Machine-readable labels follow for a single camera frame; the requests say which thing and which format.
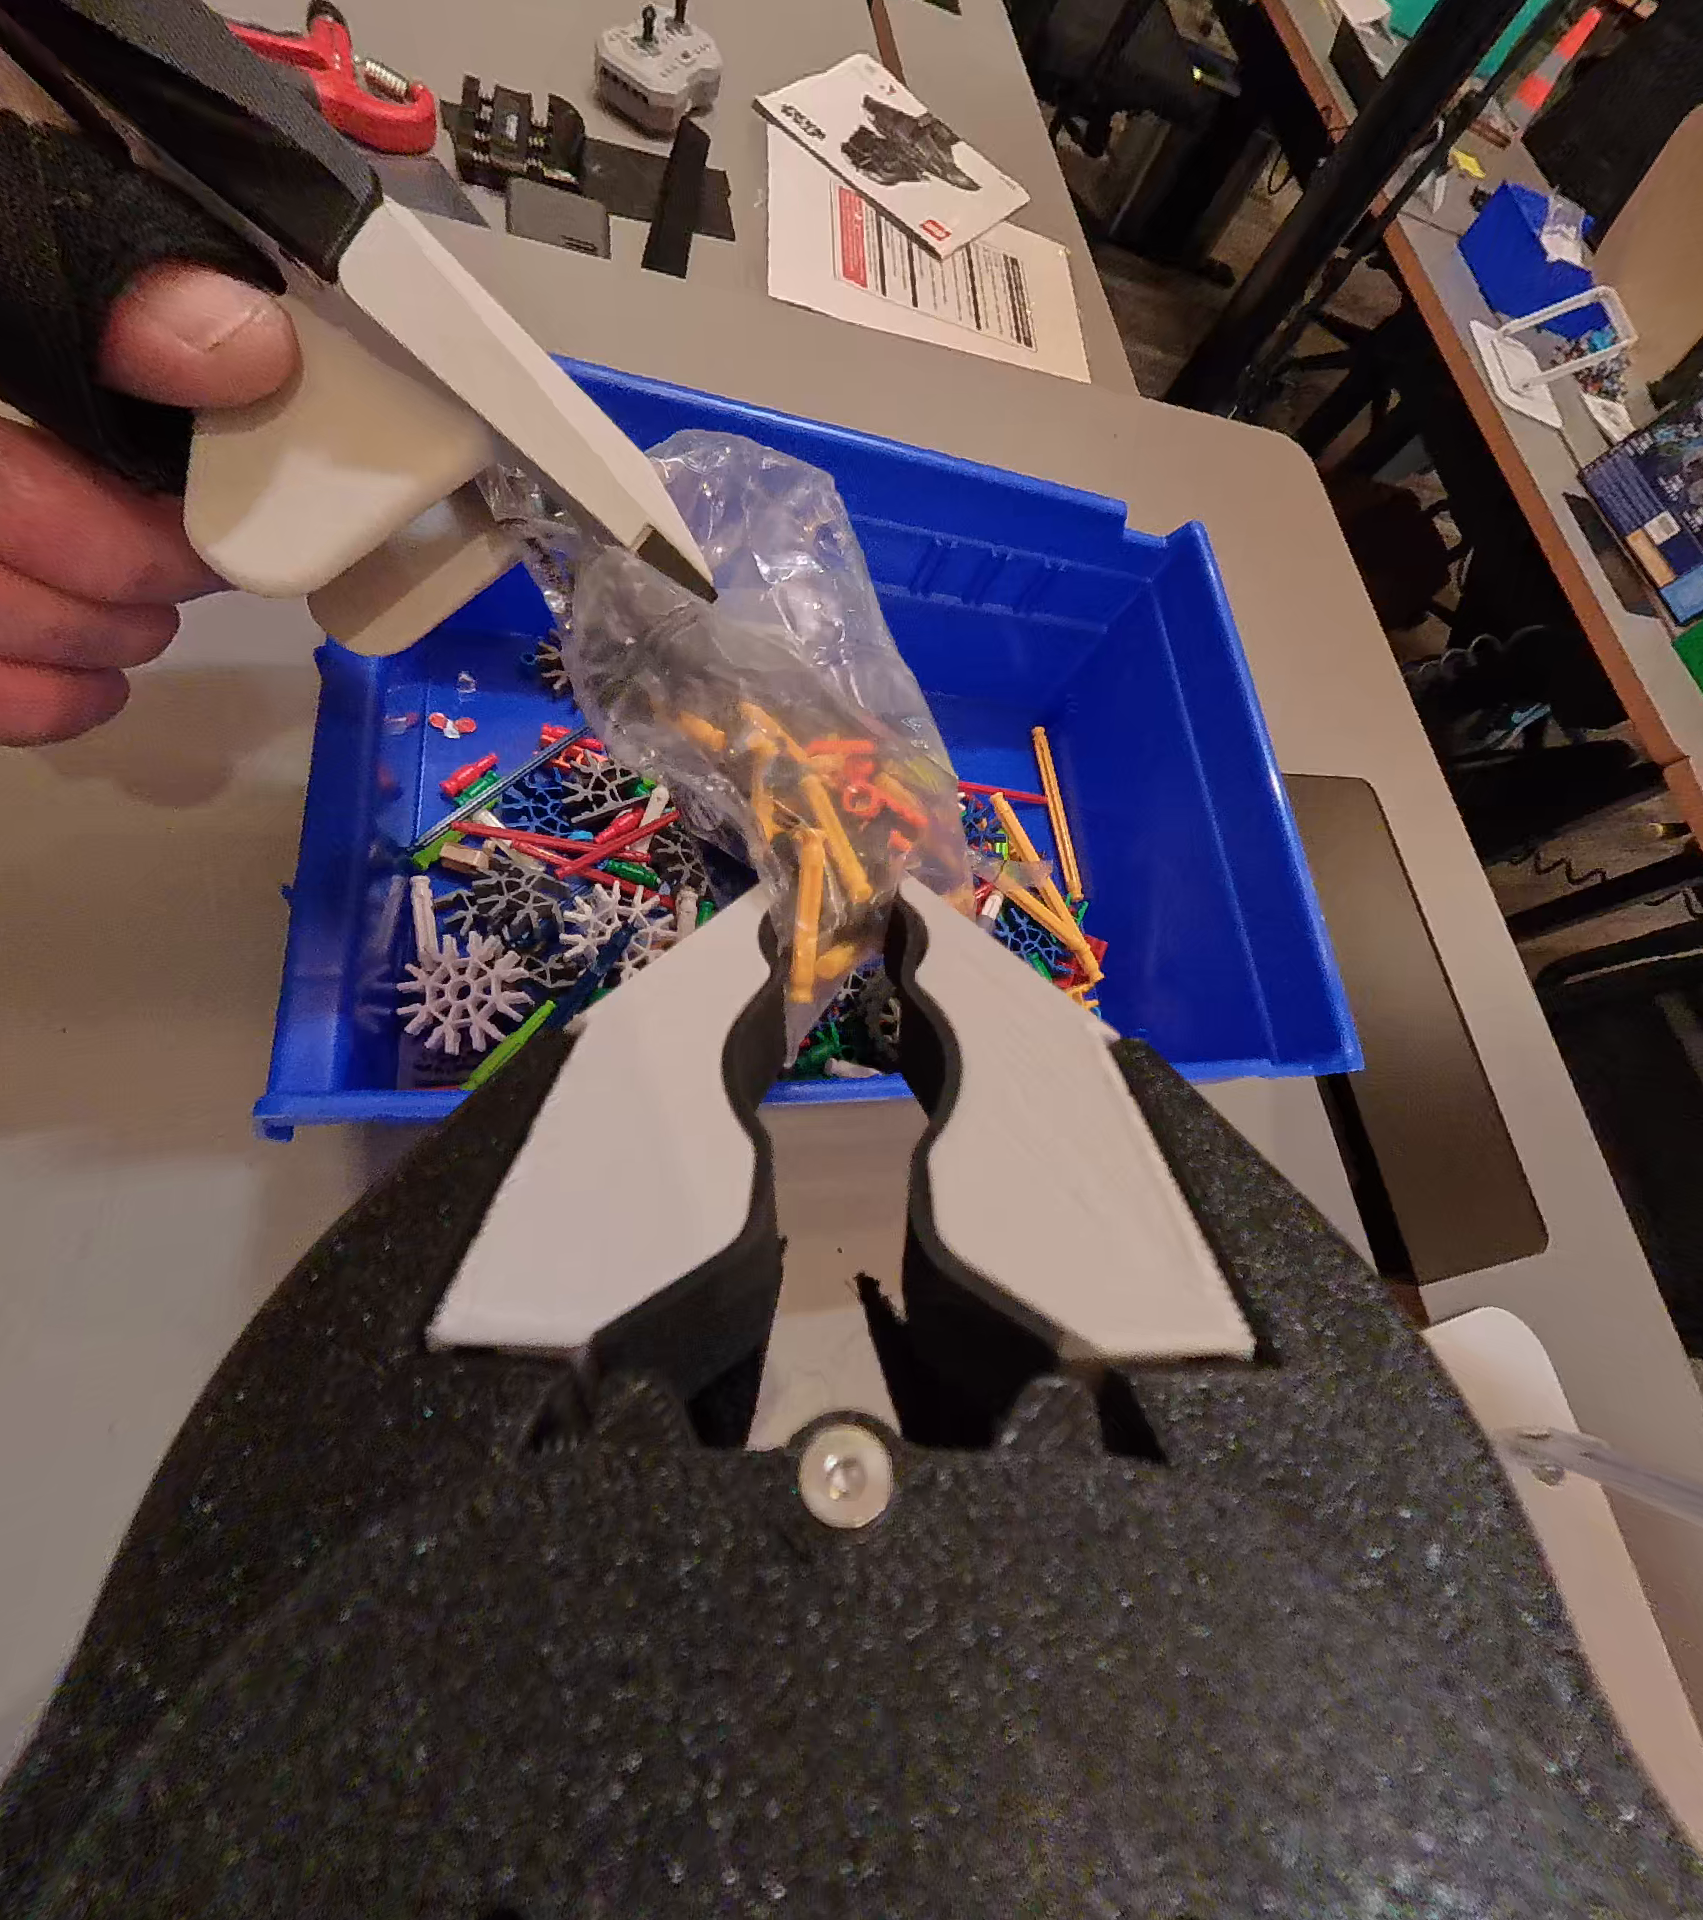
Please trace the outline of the white book stand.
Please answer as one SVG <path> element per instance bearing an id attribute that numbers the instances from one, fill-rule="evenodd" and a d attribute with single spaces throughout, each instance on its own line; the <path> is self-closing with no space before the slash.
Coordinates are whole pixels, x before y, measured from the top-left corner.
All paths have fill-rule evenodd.
<path id="1" fill-rule="evenodd" d="M 1509 1310 L 1473 1308 L 1423 1336 L 1497 1452 L 1627 1742 L 1703 1853 L 1703 1732 L 1613 1511 L 1647 1508 L 1703 1542 L 1703 1482 L 1577 1429 L 1543 1344 Z"/>

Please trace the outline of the red clamp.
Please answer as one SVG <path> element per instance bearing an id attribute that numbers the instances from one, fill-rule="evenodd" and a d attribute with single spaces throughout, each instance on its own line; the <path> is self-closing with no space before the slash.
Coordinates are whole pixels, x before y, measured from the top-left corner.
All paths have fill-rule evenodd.
<path id="1" fill-rule="evenodd" d="M 292 74 L 330 128 L 390 159 L 430 156 L 438 135 L 432 91 L 358 51 L 334 2 L 310 2 L 304 28 L 228 20 L 254 54 Z"/>

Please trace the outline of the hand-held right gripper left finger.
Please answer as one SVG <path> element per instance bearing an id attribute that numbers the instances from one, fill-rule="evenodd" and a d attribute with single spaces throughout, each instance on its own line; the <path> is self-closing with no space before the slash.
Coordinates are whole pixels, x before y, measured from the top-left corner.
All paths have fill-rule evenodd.
<path id="1" fill-rule="evenodd" d="M 742 1446 L 782 1289 L 760 1106 L 786 1050 L 772 893 L 528 1046 L 528 1132 L 430 1325 L 436 1351 L 644 1376 Z"/>

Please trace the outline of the pile of colourful construction pieces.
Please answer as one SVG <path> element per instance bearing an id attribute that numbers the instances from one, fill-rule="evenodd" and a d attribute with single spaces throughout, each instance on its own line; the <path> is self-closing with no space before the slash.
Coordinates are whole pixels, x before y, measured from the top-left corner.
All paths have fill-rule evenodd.
<path id="1" fill-rule="evenodd" d="M 780 1078 L 850 1088 L 894 1074 L 904 1013 L 878 958 L 828 943 L 834 889 L 860 858 L 878 885 L 882 856 L 916 853 L 932 794 L 900 757 L 864 732 L 774 729 L 742 708 L 750 814 L 770 849 L 796 834 L 816 853 L 812 1020 Z M 460 818 L 406 856 L 380 935 L 388 983 L 368 1013 L 392 1036 L 400 1093 L 468 1093 L 518 1044 L 632 983 L 742 898 L 756 875 L 692 826 L 666 781 L 610 757 L 598 735 L 542 726 L 536 766 L 502 779 L 496 759 L 444 786 Z"/>

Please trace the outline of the black pole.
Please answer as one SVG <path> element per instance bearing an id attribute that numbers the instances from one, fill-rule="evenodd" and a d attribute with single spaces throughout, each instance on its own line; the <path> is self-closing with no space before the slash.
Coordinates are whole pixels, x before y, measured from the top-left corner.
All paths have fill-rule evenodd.
<path id="1" fill-rule="evenodd" d="M 1427 15 L 1167 387 L 1169 406 L 1223 418 L 1241 409 L 1283 327 L 1515 13 L 1517 2 L 1439 2 Z"/>

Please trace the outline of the grey remote controller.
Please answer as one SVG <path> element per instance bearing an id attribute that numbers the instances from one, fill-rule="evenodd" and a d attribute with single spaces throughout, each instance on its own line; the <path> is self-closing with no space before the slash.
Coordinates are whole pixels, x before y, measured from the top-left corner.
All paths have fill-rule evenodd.
<path id="1" fill-rule="evenodd" d="M 604 28 L 594 51 L 602 104 L 632 128 L 672 141 L 720 100 L 720 43 L 688 2 L 642 4 L 638 18 Z"/>

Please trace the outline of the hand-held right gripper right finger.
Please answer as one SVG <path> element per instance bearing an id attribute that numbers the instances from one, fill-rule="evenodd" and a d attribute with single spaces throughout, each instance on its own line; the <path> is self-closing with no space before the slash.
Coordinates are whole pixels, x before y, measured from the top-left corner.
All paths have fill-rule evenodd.
<path id="1" fill-rule="evenodd" d="M 1125 1431 L 1137 1378 L 1249 1365 L 1255 1333 L 1099 1019 L 924 880 L 894 901 L 912 1150 L 894 1316 L 906 1437 L 986 1448 L 1038 1381 Z"/>

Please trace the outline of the dark grey plastic block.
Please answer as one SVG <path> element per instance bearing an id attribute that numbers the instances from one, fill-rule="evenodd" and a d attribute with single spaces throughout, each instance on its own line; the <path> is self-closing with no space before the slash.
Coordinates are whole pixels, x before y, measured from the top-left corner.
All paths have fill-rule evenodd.
<path id="1" fill-rule="evenodd" d="M 598 201 L 538 179 L 506 186 L 506 232 L 514 238 L 586 258 L 614 255 L 610 213 Z"/>

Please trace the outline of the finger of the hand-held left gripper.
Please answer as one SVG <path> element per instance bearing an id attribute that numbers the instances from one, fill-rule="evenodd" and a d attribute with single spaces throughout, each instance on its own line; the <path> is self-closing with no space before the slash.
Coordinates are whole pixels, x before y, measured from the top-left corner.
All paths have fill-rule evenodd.
<path id="1" fill-rule="evenodd" d="M 710 564 L 646 450 L 518 324 L 424 222 L 378 204 L 338 264 L 338 288 L 586 518 L 712 603 Z"/>

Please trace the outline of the white printed paper sheet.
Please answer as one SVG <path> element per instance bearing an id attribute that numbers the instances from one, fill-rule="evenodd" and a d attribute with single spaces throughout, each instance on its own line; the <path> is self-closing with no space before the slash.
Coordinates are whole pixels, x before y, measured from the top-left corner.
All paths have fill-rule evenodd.
<path id="1" fill-rule="evenodd" d="M 1004 222 L 936 258 L 780 133 L 768 137 L 768 297 L 842 324 L 1089 382 L 1064 246 Z"/>

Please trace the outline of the black plastic strip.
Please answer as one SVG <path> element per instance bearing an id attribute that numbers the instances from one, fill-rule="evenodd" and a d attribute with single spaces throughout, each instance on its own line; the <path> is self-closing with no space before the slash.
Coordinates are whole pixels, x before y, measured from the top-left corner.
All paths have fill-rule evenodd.
<path id="1" fill-rule="evenodd" d="M 642 269 L 650 274 L 686 279 L 700 230 L 704 186 L 710 170 L 710 137 L 688 115 L 680 121 L 666 159 L 652 211 Z"/>

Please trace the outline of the beige chair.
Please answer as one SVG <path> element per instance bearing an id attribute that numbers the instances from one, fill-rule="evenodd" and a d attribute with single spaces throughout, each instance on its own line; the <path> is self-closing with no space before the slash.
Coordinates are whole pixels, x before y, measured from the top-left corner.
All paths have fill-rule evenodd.
<path id="1" fill-rule="evenodd" d="M 1631 327 L 1631 380 L 1651 387 L 1703 344 L 1703 104 L 1655 156 L 1597 243 L 1591 270 Z"/>

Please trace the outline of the black-printed instruction booklet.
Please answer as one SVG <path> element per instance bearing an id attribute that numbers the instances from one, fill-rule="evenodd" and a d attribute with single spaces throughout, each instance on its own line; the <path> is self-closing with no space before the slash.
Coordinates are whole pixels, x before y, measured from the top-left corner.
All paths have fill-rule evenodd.
<path id="1" fill-rule="evenodd" d="M 948 261 L 1022 213 L 1028 190 L 868 54 L 756 96 L 756 110 L 912 243 Z"/>

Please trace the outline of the clear plastic bag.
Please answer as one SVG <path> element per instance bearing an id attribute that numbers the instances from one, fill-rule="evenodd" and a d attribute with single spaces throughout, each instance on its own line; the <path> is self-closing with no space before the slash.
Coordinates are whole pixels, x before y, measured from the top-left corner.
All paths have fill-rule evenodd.
<path id="1" fill-rule="evenodd" d="M 716 431 L 672 435 L 652 468 L 714 598 L 590 532 L 524 468 L 480 490 L 528 547 L 590 732 L 768 893 L 796 1067 L 880 963 L 904 880 L 972 914 L 960 785 L 834 480 Z"/>

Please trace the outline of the blue plastic bin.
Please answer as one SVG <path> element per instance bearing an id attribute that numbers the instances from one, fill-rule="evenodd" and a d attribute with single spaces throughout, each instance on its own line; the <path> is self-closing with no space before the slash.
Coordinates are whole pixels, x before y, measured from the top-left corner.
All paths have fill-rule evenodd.
<path id="1" fill-rule="evenodd" d="M 572 361 L 634 441 L 736 431 L 826 470 L 960 781 L 1024 788 L 1048 730 L 1105 943 L 1103 1019 L 1187 1080 L 1359 1073 L 1295 818 L 1211 545 L 1131 532 L 1105 494 Z M 406 653 L 316 655 L 320 700 L 266 1141 L 434 1124 L 462 1078 L 410 1086 L 394 991 L 414 960 L 410 853 L 458 764 L 520 769 L 576 708 L 522 665 L 550 631 L 508 573 Z"/>
<path id="2" fill-rule="evenodd" d="M 1457 236 L 1457 253 L 1487 308 L 1505 320 L 1537 315 L 1595 287 L 1585 262 L 1585 214 L 1567 204 L 1567 238 L 1545 244 L 1559 203 L 1541 189 L 1505 180 L 1483 194 L 1483 204 Z"/>

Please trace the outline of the black toy track parts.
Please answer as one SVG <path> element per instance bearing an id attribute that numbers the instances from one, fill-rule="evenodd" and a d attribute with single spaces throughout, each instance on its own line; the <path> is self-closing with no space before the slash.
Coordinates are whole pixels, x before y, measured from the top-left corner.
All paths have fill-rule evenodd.
<path id="1" fill-rule="evenodd" d="M 458 180 L 508 193 L 534 183 L 582 194 L 588 176 L 588 130 L 580 110 L 558 95 L 540 107 L 524 91 L 486 86 L 466 74 L 458 100 L 440 100 Z"/>

